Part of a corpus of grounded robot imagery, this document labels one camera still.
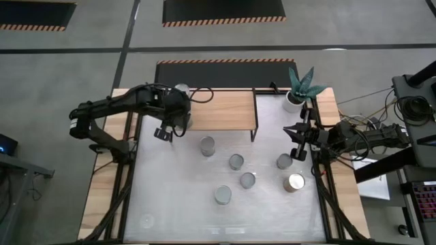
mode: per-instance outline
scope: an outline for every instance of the gray floor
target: gray floor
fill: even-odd
[[[3,48],[120,48],[133,0],[79,0],[65,32],[0,31]],[[424,0],[284,0],[288,21],[162,28],[161,1],[142,0],[131,47],[309,44],[411,44],[436,42],[436,18]],[[293,58],[301,74],[315,67],[315,84],[333,87],[338,102],[391,86],[434,61],[436,49],[128,54],[120,87],[152,82],[166,59]],[[43,197],[27,198],[15,244],[72,242],[86,200],[95,155],[89,142],[68,135],[68,113],[80,102],[110,93],[119,54],[0,54],[0,133],[20,142],[18,155],[56,169],[36,182]],[[387,92],[339,105],[368,115]],[[392,116],[387,123],[398,123]],[[364,201],[371,237],[402,240],[394,230],[401,209]]]

